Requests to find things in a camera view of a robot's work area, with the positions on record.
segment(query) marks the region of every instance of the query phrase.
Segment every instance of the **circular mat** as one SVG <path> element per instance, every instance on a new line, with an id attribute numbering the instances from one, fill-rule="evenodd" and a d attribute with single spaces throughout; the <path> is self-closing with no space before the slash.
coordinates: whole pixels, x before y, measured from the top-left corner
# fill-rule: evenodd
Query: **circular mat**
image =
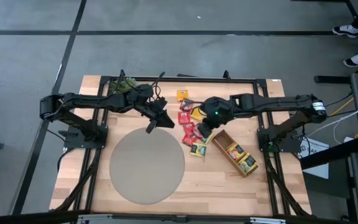
<path id="1" fill-rule="evenodd" d="M 127 134 L 114 148 L 110 178 L 118 193 L 130 202 L 149 205 L 171 195 L 185 172 L 179 142 L 159 128 Z"/>

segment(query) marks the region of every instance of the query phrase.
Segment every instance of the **concrete floor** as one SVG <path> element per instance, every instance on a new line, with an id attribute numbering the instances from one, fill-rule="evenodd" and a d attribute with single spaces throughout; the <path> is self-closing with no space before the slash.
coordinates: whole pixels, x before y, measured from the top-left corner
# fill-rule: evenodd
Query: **concrete floor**
<path id="1" fill-rule="evenodd" d="M 80 0 L 0 0 L 0 29 L 71 30 L 79 5 Z M 346 5 L 335 2 L 89 0 L 80 30 L 330 30 L 351 21 Z M 0 36 L 0 141 L 6 145 L 0 151 L 0 215 L 9 212 L 39 125 L 39 99 L 52 89 L 67 40 L 65 35 Z M 350 75 L 354 70 L 342 61 L 357 51 L 358 39 L 336 36 L 78 36 L 60 92 L 78 92 L 83 75 L 118 75 L 121 68 L 128 75 L 166 71 L 166 76 L 200 77 L 221 77 L 227 69 L 232 77 L 278 78 L 287 95 L 314 93 L 330 103 L 346 95 L 349 87 L 317 85 L 313 76 Z M 307 125 L 306 132 L 320 126 Z M 54 131 L 62 128 L 50 125 Z M 356 133 L 356 119 L 348 119 L 336 136 Z M 337 144 L 332 128 L 313 139 Z M 47 211 L 62 146 L 47 134 L 24 213 Z M 320 188 L 337 181 L 334 171 L 341 171 L 342 165 L 333 166 L 330 180 L 321 181 Z M 338 219 L 346 213 L 343 198 L 312 191 L 309 196 L 318 217 Z"/>

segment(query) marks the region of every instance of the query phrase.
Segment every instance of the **person's foot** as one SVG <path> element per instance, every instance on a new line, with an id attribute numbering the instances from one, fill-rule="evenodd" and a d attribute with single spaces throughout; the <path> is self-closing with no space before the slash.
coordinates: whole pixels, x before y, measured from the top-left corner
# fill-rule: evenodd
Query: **person's foot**
<path id="1" fill-rule="evenodd" d="M 345 61 L 343 61 L 343 64 L 347 67 L 357 67 L 358 66 L 358 54 L 346 59 Z"/>
<path id="2" fill-rule="evenodd" d="M 346 35 L 348 38 L 356 38 L 358 36 L 358 29 L 352 27 L 352 25 L 334 27 L 333 33 L 336 35 Z"/>

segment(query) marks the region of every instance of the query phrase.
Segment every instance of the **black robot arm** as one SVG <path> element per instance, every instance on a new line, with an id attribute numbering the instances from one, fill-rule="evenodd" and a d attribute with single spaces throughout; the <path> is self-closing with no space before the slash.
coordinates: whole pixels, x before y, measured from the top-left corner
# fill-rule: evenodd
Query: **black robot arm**
<path id="1" fill-rule="evenodd" d="M 269 111 L 297 111 L 280 125 L 274 125 L 265 130 L 269 141 L 283 139 L 287 133 L 308 123 L 321 123 L 326 117 L 323 102 L 313 95 L 295 97 L 263 97 L 255 94 L 231 95 L 229 100 L 211 97 L 204 101 L 201 110 L 206 118 L 199 125 L 199 131 L 204 137 L 211 134 L 213 128 L 226 124 L 236 118 L 250 118 Z"/>
<path id="2" fill-rule="evenodd" d="M 173 128 L 174 122 L 169 118 L 164 106 L 167 101 L 164 97 L 149 101 L 153 97 L 153 88 L 149 84 L 141 84 L 124 93 L 97 97 L 92 95 L 50 95 L 40 101 L 40 117 L 47 121 L 59 120 L 81 131 L 85 142 L 98 142 L 102 140 L 102 129 L 96 121 L 85 120 L 70 110 L 74 108 L 101 108 L 114 113 L 126 113 L 134 109 L 146 116 L 150 124 L 146 131 L 150 133 L 154 127 Z"/>

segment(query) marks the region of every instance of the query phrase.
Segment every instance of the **wooden board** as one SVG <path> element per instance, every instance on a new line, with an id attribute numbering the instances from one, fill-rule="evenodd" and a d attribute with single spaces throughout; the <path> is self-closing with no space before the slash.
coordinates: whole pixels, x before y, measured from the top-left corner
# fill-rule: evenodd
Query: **wooden board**
<path id="1" fill-rule="evenodd" d="M 96 95 L 99 79 L 100 76 L 84 76 L 80 93 Z M 284 96 L 280 80 L 267 80 L 267 84 L 269 96 Z M 165 128 L 164 130 L 172 134 L 179 142 L 184 136 L 184 131 L 177 121 L 179 112 L 179 103 L 176 101 L 177 90 L 189 90 L 190 98 L 196 101 L 203 101 L 211 96 L 228 98 L 229 95 L 238 93 L 253 93 L 251 84 L 241 83 L 159 82 L 158 85 L 161 87 L 160 95 L 168 101 L 165 107 L 168 110 L 168 115 L 175 122 L 175 128 Z M 93 110 L 76 109 L 75 113 L 85 119 L 90 119 Z M 275 124 L 282 123 L 288 118 L 287 112 L 273 113 Z M 257 144 L 256 129 L 259 127 L 257 117 L 237 119 L 214 130 L 215 133 L 218 133 L 225 129 L 246 152 L 255 158 L 260 167 L 254 173 L 242 178 L 211 142 L 208 143 L 205 158 L 190 155 L 190 148 L 181 144 L 185 155 L 183 179 L 171 196 L 153 205 L 139 205 L 124 199 L 114 189 L 109 175 L 109 161 L 116 144 L 129 132 L 146 127 L 149 124 L 148 119 L 141 117 L 136 111 L 126 114 L 109 112 L 107 124 L 109 126 L 108 141 L 99 163 L 92 212 L 272 215 L 264 160 Z M 83 149 L 75 149 L 62 159 L 50 208 L 58 207 L 73 190 L 80 175 L 83 155 Z M 307 212 L 311 212 L 299 161 L 291 154 L 281 154 L 281 159 L 285 183 L 289 191 Z M 80 208 L 84 208 L 87 189 L 86 185 Z M 276 189 L 276 195 L 279 209 L 282 211 L 278 189 Z"/>

